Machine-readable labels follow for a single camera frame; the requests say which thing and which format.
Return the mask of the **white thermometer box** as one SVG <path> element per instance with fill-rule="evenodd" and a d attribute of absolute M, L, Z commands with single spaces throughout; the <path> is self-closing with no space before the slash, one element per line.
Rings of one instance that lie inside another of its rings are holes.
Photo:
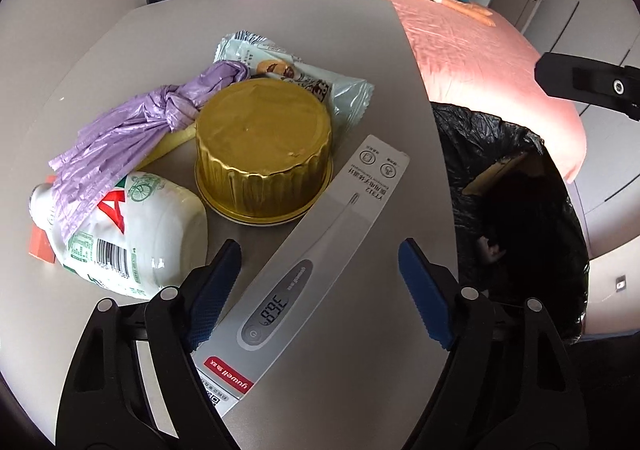
<path fill-rule="evenodd" d="M 410 162 L 373 135 L 292 230 L 193 353 L 219 415 L 229 412 L 290 345 L 390 201 Z"/>

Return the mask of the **orange red small box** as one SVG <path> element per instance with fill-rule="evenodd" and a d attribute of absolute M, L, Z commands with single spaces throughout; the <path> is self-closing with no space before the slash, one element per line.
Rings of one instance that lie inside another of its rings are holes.
<path fill-rule="evenodd" d="M 32 191 L 28 201 L 28 211 L 32 218 L 28 254 L 50 264 L 55 262 L 55 254 L 48 237 L 54 222 L 51 191 L 54 181 L 55 176 L 49 175 L 43 184 L 38 185 Z"/>

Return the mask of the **black trash bag bin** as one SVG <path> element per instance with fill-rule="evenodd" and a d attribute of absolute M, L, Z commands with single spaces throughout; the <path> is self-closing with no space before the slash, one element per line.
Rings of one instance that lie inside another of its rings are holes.
<path fill-rule="evenodd" d="M 538 300 L 566 343 L 582 336 L 589 259 L 564 179 L 544 141 L 496 115 L 434 103 L 456 229 L 458 271 L 503 304 Z M 503 158 L 527 157 L 480 196 L 463 188 Z"/>

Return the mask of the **white milk bottle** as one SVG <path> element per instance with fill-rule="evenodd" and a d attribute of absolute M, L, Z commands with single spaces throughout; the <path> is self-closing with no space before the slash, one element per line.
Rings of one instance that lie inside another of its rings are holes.
<path fill-rule="evenodd" d="M 50 183 L 34 189 L 29 214 L 63 267 L 134 299 L 149 300 L 162 288 L 178 287 L 205 264 L 208 228 L 202 201 L 155 174 L 127 175 L 67 241 L 54 221 Z"/>

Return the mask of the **cardboard piece in bin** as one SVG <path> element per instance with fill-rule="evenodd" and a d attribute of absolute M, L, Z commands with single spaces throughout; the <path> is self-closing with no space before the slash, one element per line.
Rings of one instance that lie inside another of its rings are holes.
<path fill-rule="evenodd" d="M 489 166 L 483 173 L 480 173 L 477 177 L 471 181 L 469 185 L 466 185 L 462 193 L 465 196 L 480 196 L 483 195 L 492 185 L 495 185 L 497 181 L 503 176 L 506 176 L 514 167 L 517 167 L 525 158 L 527 153 L 523 152 L 521 155 L 516 155 L 511 158 L 503 158 L 493 165 Z"/>

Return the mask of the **pink bed sheet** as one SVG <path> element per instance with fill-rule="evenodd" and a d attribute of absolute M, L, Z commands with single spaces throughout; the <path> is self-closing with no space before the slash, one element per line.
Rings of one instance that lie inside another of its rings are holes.
<path fill-rule="evenodd" d="M 540 54 L 495 13 L 490 26 L 430 0 L 392 2 L 432 102 L 498 115 L 544 140 L 568 184 L 587 155 L 587 137 L 572 102 L 548 96 L 534 69 Z"/>

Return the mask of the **gold foil container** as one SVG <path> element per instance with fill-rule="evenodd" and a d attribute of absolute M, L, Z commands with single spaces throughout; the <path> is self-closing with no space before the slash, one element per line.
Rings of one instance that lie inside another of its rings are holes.
<path fill-rule="evenodd" d="M 196 187 L 237 223 L 287 223 L 328 186 L 332 139 L 329 110 L 303 88 L 268 78 L 234 83 L 196 119 Z"/>

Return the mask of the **yellow paper piece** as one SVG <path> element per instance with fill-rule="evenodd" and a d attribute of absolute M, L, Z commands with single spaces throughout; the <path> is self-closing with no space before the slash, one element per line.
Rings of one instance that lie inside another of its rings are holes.
<path fill-rule="evenodd" d="M 192 123 L 180 131 L 167 133 L 158 144 L 146 155 L 146 157 L 136 166 L 136 171 L 141 171 L 145 166 L 163 158 L 169 152 L 175 150 L 195 136 L 195 124 Z"/>

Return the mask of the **purple plastic bag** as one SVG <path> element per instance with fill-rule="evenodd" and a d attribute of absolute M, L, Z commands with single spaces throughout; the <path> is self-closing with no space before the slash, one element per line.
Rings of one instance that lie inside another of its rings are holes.
<path fill-rule="evenodd" d="M 54 218 L 63 241 L 70 241 L 108 192 L 167 134 L 187 129 L 209 99 L 249 77 L 242 62 L 214 62 L 189 82 L 131 97 L 83 127 L 75 144 L 49 161 L 55 174 Z"/>

